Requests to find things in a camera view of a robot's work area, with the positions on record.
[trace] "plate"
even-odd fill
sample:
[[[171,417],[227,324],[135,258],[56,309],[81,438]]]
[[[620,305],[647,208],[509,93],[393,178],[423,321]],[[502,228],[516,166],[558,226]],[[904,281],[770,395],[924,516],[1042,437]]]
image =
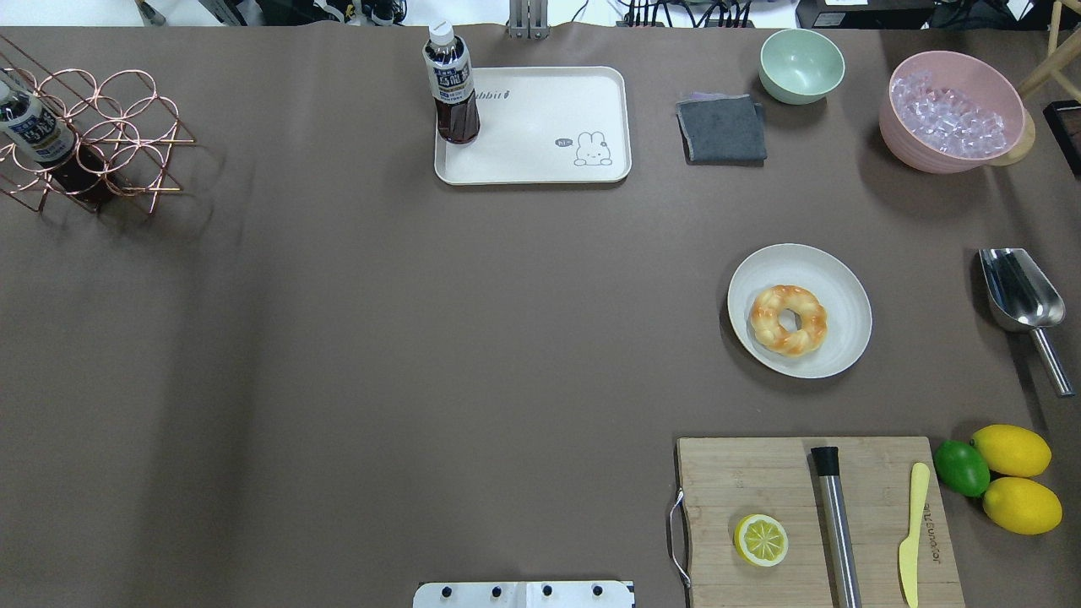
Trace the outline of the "plate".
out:
[[[448,144],[435,169],[455,186],[618,182],[630,171],[623,76],[606,66],[478,67],[480,134]]]
[[[802,357],[778,355],[755,339],[755,299],[775,285],[797,285],[826,308],[829,333]],[[840,260],[806,244],[780,243],[751,253],[729,283],[729,318],[744,347],[765,367],[793,378],[827,378],[852,367],[871,338],[871,303],[856,275]]]

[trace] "rose gold bottle holder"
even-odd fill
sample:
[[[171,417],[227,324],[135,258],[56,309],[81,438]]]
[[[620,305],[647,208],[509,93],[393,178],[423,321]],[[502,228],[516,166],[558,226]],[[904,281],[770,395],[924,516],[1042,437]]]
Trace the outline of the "rose gold bottle holder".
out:
[[[76,132],[79,145],[102,159],[104,170],[88,168],[81,161],[80,166],[96,174],[98,182],[104,182],[118,199],[128,200],[143,213],[152,215],[159,197],[183,191],[181,183],[169,171],[173,146],[191,146],[196,138],[181,121],[176,104],[158,93],[158,85],[149,74],[125,69],[98,82],[83,69],[50,71],[3,35],[0,41],[46,75],[39,80],[34,72],[14,67],[16,63],[0,45],[0,62],[12,66],[4,71],[22,81],[62,117]],[[0,142],[0,194],[36,213],[44,209],[52,193],[67,197],[90,213],[98,211],[98,206],[72,196],[85,190],[62,189],[48,170],[29,160],[6,137],[0,138],[3,140]]]

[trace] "clear plastic ice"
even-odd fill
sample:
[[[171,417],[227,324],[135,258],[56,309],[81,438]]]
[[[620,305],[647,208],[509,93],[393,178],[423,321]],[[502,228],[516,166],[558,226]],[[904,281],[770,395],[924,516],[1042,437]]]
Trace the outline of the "clear plastic ice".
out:
[[[932,88],[931,72],[896,78],[890,95],[900,121],[938,151],[961,158],[987,158],[1007,146],[1002,117],[979,107],[963,91]]]

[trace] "towel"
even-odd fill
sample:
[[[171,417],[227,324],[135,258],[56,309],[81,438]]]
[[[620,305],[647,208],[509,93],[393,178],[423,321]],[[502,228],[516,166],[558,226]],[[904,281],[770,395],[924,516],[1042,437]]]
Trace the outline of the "towel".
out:
[[[762,105],[750,95],[694,93],[676,113],[691,162],[765,160]]]

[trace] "cutting board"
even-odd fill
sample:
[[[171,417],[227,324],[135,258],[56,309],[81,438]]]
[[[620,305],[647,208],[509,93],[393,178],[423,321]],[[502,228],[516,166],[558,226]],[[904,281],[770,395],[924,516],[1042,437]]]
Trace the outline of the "cutting board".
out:
[[[840,606],[811,448],[837,446],[863,605],[904,608],[897,547],[908,533],[912,464],[931,461],[926,437],[738,437],[678,441],[688,529],[691,608]],[[784,561],[752,566],[732,544],[745,515],[778,519]],[[920,534],[920,608],[963,607],[938,480],[932,474]]]

